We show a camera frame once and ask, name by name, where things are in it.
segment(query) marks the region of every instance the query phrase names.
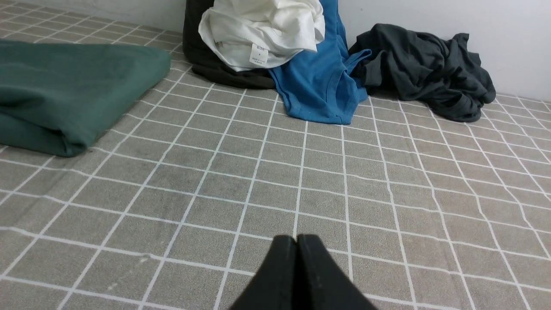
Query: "black clothing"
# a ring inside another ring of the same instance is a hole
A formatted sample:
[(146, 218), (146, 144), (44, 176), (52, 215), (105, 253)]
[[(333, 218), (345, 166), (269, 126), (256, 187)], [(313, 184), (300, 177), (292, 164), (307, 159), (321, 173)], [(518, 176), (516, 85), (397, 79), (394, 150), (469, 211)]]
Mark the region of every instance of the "black clothing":
[(490, 75), (478, 54), (467, 51), (468, 34), (445, 41), (428, 33), (376, 24), (357, 37), (349, 54), (371, 49), (353, 76), (368, 89), (397, 91), (400, 100), (419, 100), (447, 119), (474, 122), (480, 109), (495, 99)]
[(377, 310), (315, 235), (275, 236), (264, 262), (230, 310)]

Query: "white grid line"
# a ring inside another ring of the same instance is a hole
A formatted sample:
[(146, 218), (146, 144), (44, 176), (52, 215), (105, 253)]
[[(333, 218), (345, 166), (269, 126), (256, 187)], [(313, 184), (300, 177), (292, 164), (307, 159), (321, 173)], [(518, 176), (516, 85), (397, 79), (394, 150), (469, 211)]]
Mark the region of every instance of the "white grid line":
[(302, 141), (302, 154), (300, 156), (300, 166), (297, 166), (297, 167), (299, 167), (299, 186), (296, 190), (295, 221), (293, 222), (293, 238), (296, 238), (296, 236), (298, 234), (299, 211), (300, 211), (300, 194), (301, 194), (301, 190), (302, 190), (302, 174), (304, 172), (304, 154), (306, 153), (306, 139), (307, 138), (308, 138), (308, 122), (306, 122), (306, 124), (304, 126), (304, 139)]
[[(409, 127), (409, 122), (407, 120), (407, 117), (406, 117), (406, 125), (408, 126), (409, 135), (411, 137), (413, 137), (413, 135), (411, 133), (411, 129)], [(426, 174), (426, 170), (424, 169), (424, 166), (423, 166), (423, 161), (421, 160), (421, 156), (419, 155), (419, 152), (417, 150), (417, 145), (415, 144), (415, 142), (413, 142), (413, 148), (414, 148), (415, 152), (417, 153), (417, 160), (419, 161), (419, 164), (421, 165), (421, 169), (422, 169), (422, 171), (425, 175), (425, 178), (426, 178), (427, 182), (429, 183), (429, 186), (431, 187), (430, 191), (431, 191), (431, 194), (432, 194), (432, 197), (433, 197), (433, 201), (436, 204), (436, 207), (438, 208), (437, 212), (440, 214), (440, 221), (442, 222), (442, 227), (444, 229), (444, 234), (446, 235), (447, 242), (450, 245), (451, 253), (453, 255), (453, 259), (455, 261), (455, 264), (457, 266), (457, 270), (459, 271), (460, 274), (463, 274), (463, 271), (461, 269), (461, 264), (459, 263), (459, 258), (457, 256), (455, 248), (453, 247), (453, 244), (451, 242), (450, 233), (448, 232), (448, 229), (447, 229), (446, 221), (444, 219), (444, 213), (442, 212), (442, 207), (438, 203), (438, 199), (436, 199), (436, 193), (434, 191), (433, 183), (430, 180), (429, 176)], [(461, 275), (461, 282), (463, 283), (463, 286), (464, 286), (465, 291), (467, 293), (467, 297), (469, 298), (469, 303), (471, 304), (471, 309), (475, 310), (476, 306), (474, 305), (473, 297), (471, 296), (471, 292), (469, 290), (469, 287), (467, 286), (467, 281), (465, 280), (465, 277), (463, 275)]]
[[(373, 104), (371, 104), (371, 112), (373, 114), (375, 114)], [(383, 153), (382, 148), (381, 148), (381, 139), (379, 138), (379, 132), (377, 130), (377, 122), (373, 121), (373, 124), (375, 126), (375, 133), (376, 133), (376, 137), (377, 137), (377, 142), (379, 144), (379, 151), (381, 153), (381, 158), (382, 158), (382, 161), (383, 161), (382, 164), (383, 164), (383, 168), (385, 170), (385, 178), (386, 178), (386, 183), (387, 183), (386, 188), (387, 188), (387, 191), (388, 191), (388, 194), (389, 194), (389, 197), (390, 197), (390, 203), (392, 204), (392, 213), (394, 215), (394, 223), (396, 225), (396, 231), (398, 233), (398, 240), (400, 242), (400, 251), (402, 253), (402, 260), (404, 262), (404, 265), (406, 266), (406, 277), (408, 279), (409, 292), (411, 294), (411, 298), (412, 298), (412, 302), (413, 302), (413, 308), (415, 310), (417, 310), (418, 305), (417, 305), (417, 298), (415, 296), (415, 288), (413, 287), (413, 280), (412, 280), (411, 273), (409, 271), (408, 259), (406, 257), (406, 250), (404, 248), (404, 243), (402, 241), (402, 233), (401, 233), (401, 230), (400, 230), (400, 223), (398, 221), (398, 213), (396, 212), (396, 206), (394, 205), (394, 194), (392, 193), (392, 190), (390, 189), (390, 180), (388, 178), (388, 169), (386, 167), (385, 154)]]
[[(441, 134), (442, 134), (442, 138), (444, 139), (444, 142), (446, 142), (446, 144), (447, 144), (447, 139), (446, 139), (446, 137), (444, 136), (443, 133), (441, 133)], [(452, 154), (453, 160), (455, 161), (455, 155), (453, 154), (450, 145), (448, 145), (448, 149), (449, 149), (450, 153)], [(463, 173), (463, 170), (461, 169), (461, 166), (459, 165), (459, 163), (458, 163), (457, 161), (455, 161), (455, 163), (456, 163), (457, 169), (459, 170), (459, 173), (461, 174), (461, 176), (462, 176), (463, 178), (465, 178), (465, 174)], [(474, 189), (472, 188), (472, 186), (470, 185), (470, 183), (469, 183), (467, 180), (465, 180), (464, 182), (465, 182), (465, 184), (469, 187), (469, 189), (472, 191), (472, 193), (473, 193), (473, 194), (476, 194), (476, 192), (474, 191)], [(515, 285), (516, 285), (516, 287), (517, 287), (517, 289), (518, 289), (518, 292), (519, 292), (520, 296), (522, 297), (522, 301), (524, 302), (526, 308), (527, 308), (528, 310), (530, 310), (531, 308), (530, 308), (530, 305), (528, 304), (528, 301), (527, 301), (527, 299), (526, 299), (526, 296), (524, 296), (524, 293), (523, 293), (523, 291), (522, 291), (522, 288), (521, 288), (521, 286), (518, 284), (517, 278), (516, 278), (516, 276), (515, 276), (513, 270), (511, 269), (511, 265), (509, 264), (509, 261), (507, 260), (507, 257), (505, 256), (505, 254), (504, 254), (503, 251), (501, 250), (501, 247), (500, 247), (500, 245), (499, 245), (499, 242), (498, 242), (498, 240), (497, 240), (497, 238), (496, 238), (496, 236), (495, 236), (494, 229), (493, 229), (491, 223), (488, 221), (488, 218), (486, 217), (486, 215), (485, 215), (484, 212), (482, 211), (482, 207), (481, 207), (481, 205), (480, 205), (480, 199), (479, 199), (479, 197), (477, 197), (477, 196), (476, 196), (476, 201), (477, 201), (477, 206), (478, 206), (478, 212), (482, 215), (482, 217), (484, 217), (485, 221), (486, 221), (487, 224), (488, 224), (488, 228), (490, 229), (491, 237), (492, 237), (492, 239), (493, 239), (493, 241), (494, 241), (494, 243), (495, 243), (495, 245), (496, 245), (498, 251), (500, 252), (501, 257), (503, 258), (503, 260), (504, 260), (504, 262), (505, 262), (505, 265), (507, 266), (507, 269), (509, 270), (509, 273), (511, 274), (511, 277), (513, 278), (513, 280), (514, 280), (514, 282), (515, 282)]]
[[(258, 159), (256, 160), (256, 166), (255, 166), (255, 172), (252, 175), (251, 184), (249, 185), (249, 190), (247, 192), (247, 197), (245, 198), (245, 204), (243, 205), (243, 210), (241, 211), (241, 216), (239, 218), (239, 224), (237, 225), (237, 234), (235, 235), (233, 244), (231, 245), (230, 254), (228, 256), (228, 261), (226, 262), (226, 268), (230, 268), (231, 262), (233, 260), (235, 249), (237, 247), (237, 241), (239, 240), (239, 233), (241, 232), (241, 228), (243, 227), (243, 221), (245, 220), (245, 214), (247, 212), (247, 207), (249, 206), (249, 200), (251, 199), (252, 189), (256, 180), (256, 174), (258, 172), (258, 167), (260, 166), (260, 159), (262, 158), (262, 152), (264, 151), (264, 146), (266, 144), (266, 139), (268, 138), (268, 132), (270, 128), (270, 124), (272, 123), (273, 119), (273, 111), (276, 109), (277, 99), (279, 96), (276, 97), (273, 103), (272, 113), (270, 114), (270, 119), (268, 120), (268, 127), (266, 128), (266, 132), (264, 133), (264, 140), (262, 141), (262, 146), (260, 147), (260, 153), (258, 154)], [(237, 107), (239, 108), (239, 105), (241, 104), (241, 101), (243, 100), (243, 97), (241, 97), (239, 103), (237, 104)], [(216, 300), (214, 303), (214, 309), (218, 309), (220, 307), (220, 301), (222, 300), (222, 293), (224, 292), (224, 286), (226, 284), (226, 280), (228, 279), (228, 272), (225, 271), (224, 275), (222, 276), (222, 281), (220, 282), (220, 287), (218, 288), (218, 294), (216, 296)]]
[[(176, 87), (176, 84), (174, 84), (171, 88), (171, 90)], [(180, 137), (180, 134), (178, 134), (176, 136), (176, 138), (174, 139), (173, 142), (176, 142), (176, 140)], [(124, 212), (119, 216), (119, 218), (117, 219), (117, 222), (113, 225), (113, 227), (109, 230), (109, 232), (107, 233), (107, 235), (105, 236), (104, 240), (101, 242), (101, 247), (104, 247), (107, 242), (109, 241), (109, 239), (111, 238), (111, 236), (114, 234), (115, 230), (117, 229), (118, 225), (123, 221), (125, 215), (128, 213), (128, 211), (130, 210), (130, 208), (132, 207), (132, 205), (134, 204), (134, 202), (138, 199), (138, 196), (142, 193), (142, 191), (144, 190), (145, 188), (145, 185), (147, 185), (147, 183), (149, 182), (149, 180), (153, 177), (153, 175), (155, 174), (155, 172), (157, 171), (157, 169), (160, 167), (160, 162), (163, 161), (163, 159), (165, 158), (166, 154), (170, 151), (171, 147), (173, 145), (171, 145), (163, 154), (163, 156), (161, 157), (159, 163), (157, 165), (155, 165), (155, 167), (153, 168), (153, 170), (149, 173), (149, 175), (147, 176), (147, 178), (145, 179), (145, 181), (143, 182), (143, 184), (140, 186), (140, 188), (138, 189), (138, 191), (136, 192), (136, 194), (134, 195), (134, 197), (132, 198), (132, 200), (128, 203), (128, 206), (125, 208)], [(86, 275), (86, 273), (88, 272), (88, 270), (91, 268), (92, 264), (95, 262), (96, 258), (99, 256), (99, 254), (101, 253), (101, 248), (99, 248), (95, 253), (94, 255), (92, 256), (92, 258), (88, 261), (88, 264), (86, 265), (86, 267), (84, 268), (84, 270), (80, 273), (79, 277), (77, 278), (77, 280), (74, 282), (72, 288), (71, 288), (71, 291), (69, 291), (66, 295), (65, 295), (65, 298), (61, 301), (61, 303), (59, 304), (58, 306), (58, 309), (61, 310), (63, 308), (63, 306), (65, 305), (65, 303), (69, 300), (69, 298), (71, 297), (71, 295), (73, 294), (74, 290), (78, 287), (78, 285), (80, 284), (80, 282), (84, 279), (84, 276)]]
[(346, 172), (346, 153), (344, 151), (344, 126), (341, 126), (341, 152), (343, 156), (343, 176), (344, 176), (344, 219), (346, 221), (346, 243), (348, 256), (348, 277), (354, 281), (354, 271), (352, 268), (352, 237), (350, 235), (350, 212), (348, 205), (348, 176)]
[[(209, 92), (210, 92), (210, 90), (207, 91), (207, 93), (204, 95), (204, 98), (203, 98), (203, 99), (205, 99), (205, 98), (208, 96)], [(201, 104), (197, 105), (196, 110), (198, 110), (200, 106), (201, 106)], [(235, 108), (235, 110), (234, 110), (234, 112), (233, 112), (233, 114), (232, 114), (232, 117), (234, 117), (234, 116), (237, 114), (237, 109), (238, 109), (238, 107), (239, 107), (239, 105), (237, 105), (237, 107)], [(230, 126), (231, 126), (231, 120), (230, 120), (230, 121), (228, 122), (228, 124), (226, 125), (226, 129), (225, 129), (224, 133), (226, 133), (226, 132), (228, 131), (228, 129), (230, 128)], [(222, 134), (222, 137), (220, 138), (220, 141), (218, 141), (217, 148), (216, 148), (216, 150), (214, 151), (212, 157), (210, 158), (210, 161), (209, 161), (209, 163), (208, 163), (208, 165), (207, 165), (207, 169), (205, 170), (203, 176), (201, 177), (201, 180), (199, 181), (199, 184), (197, 185), (197, 188), (195, 189), (195, 193), (193, 194), (193, 197), (192, 197), (192, 199), (190, 200), (190, 203), (188, 204), (187, 209), (186, 209), (186, 211), (185, 211), (184, 214), (183, 214), (182, 220), (180, 221), (180, 225), (178, 226), (178, 228), (176, 229), (176, 232), (174, 233), (174, 235), (172, 236), (172, 238), (171, 238), (171, 240), (170, 240), (170, 243), (169, 243), (169, 245), (168, 245), (168, 247), (167, 247), (167, 249), (166, 249), (166, 251), (165, 251), (164, 257), (168, 256), (168, 254), (170, 253), (170, 250), (172, 249), (172, 246), (174, 245), (174, 242), (176, 241), (176, 238), (177, 238), (178, 234), (180, 233), (182, 224), (185, 222), (185, 220), (186, 220), (186, 218), (187, 218), (187, 216), (188, 216), (188, 214), (189, 214), (189, 212), (190, 212), (191, 206), (192, 206), (193, 202), (195, 201), (195, 198), (196, 198), (197, 195), (199, 194), (199, 191), (201, 190), (201, 186), (203, 185), (203, 182), (204, 182), (205, 178), (207, 177), (207, 174), (208, 174), (209, 171), (210, 171), (210, 167), (212, 166), (212, 163), (214, 162), (214, 159), (215, 159), (215, 157), (216, 157), (217, 151), (218, 151), (218, 149), (220, 148), (220, 146), (222, 145), (222, 143), (223, 143), (223, 141), (224, 141), (224, 136), (225, 136), (225, 135)], [(147, 287), (147, 290), (145, 291), (145, 293), (144, 293), (144, 295), (143, 295), (143, 297), (142, 297), (142, 302), (145, 302), (145, 301), (147, 300), (147, 298), (149, 297), (149, 294), (151, 293), (151, 290), (153, 289), (153, 285), (155, 284), (156, 278), (157, 278), (157, 277), (159, 276), (159, 274), (160, 274), (160, 271), (161, 271), (161, 269), (162, 269), (162, 267), (163, 267), (163, 264), (164, 264), (164, 263), (161, 262), (161, 264), (159, 264), (159, 266), (157, 267), (157, 270), (155, 271), (155, 274), (154, 274), (153, 278), (151, 279), (151, 282), (149, 283), (149, 286)], [(229, 268), (230, 268), (229, 266), (223, 268), (225, 274), (228, 272), (228, 269), (229, 269)], [(143, 305), (141, 304), (141, 305), (139, 306), (138, 309), (139, 309), (139, 310), (143, 309)]]

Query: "mattress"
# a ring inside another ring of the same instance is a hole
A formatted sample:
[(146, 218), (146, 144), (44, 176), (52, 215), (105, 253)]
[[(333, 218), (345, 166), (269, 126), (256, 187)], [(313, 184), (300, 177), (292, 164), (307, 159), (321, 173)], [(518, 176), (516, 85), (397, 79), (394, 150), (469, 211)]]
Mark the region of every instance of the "mattress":
[(226, 309), (299, 233), (379, 309), (548, 308), (549, 102), (467, 125), (389, 95), (324, 125), (194, 75), (179, 33), (0, 0), (0, 37), (172, 57), (85, 153), (0, 146), (0, 308)]

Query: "white shirt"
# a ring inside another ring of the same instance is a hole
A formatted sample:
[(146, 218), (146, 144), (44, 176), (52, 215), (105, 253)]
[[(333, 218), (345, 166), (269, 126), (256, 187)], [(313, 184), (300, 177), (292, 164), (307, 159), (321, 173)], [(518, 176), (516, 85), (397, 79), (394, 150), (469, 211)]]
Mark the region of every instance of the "white shirt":
[[(303, 50), (316, 52), (325, 20), (319, 0), (215, 0), (199, 34), (235, 71), (274, 68)], [(250, 61), (253, 44), (267, 50), (260, 63)]]

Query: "pile of clothes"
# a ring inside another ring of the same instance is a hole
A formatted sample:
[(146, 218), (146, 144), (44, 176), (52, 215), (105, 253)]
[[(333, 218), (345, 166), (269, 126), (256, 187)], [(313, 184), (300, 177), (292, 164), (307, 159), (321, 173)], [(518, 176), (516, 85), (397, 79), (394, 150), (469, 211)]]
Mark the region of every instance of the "pile of clothes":
[(183, 51), (196, 74), (274, 88), (287, 113), (307, 121), (350, 124), (368, 92), (391, 90), (474, 122), (495, 89), (468, 38), (376, 24), (348, 49), (338, 0), (188, 0)]

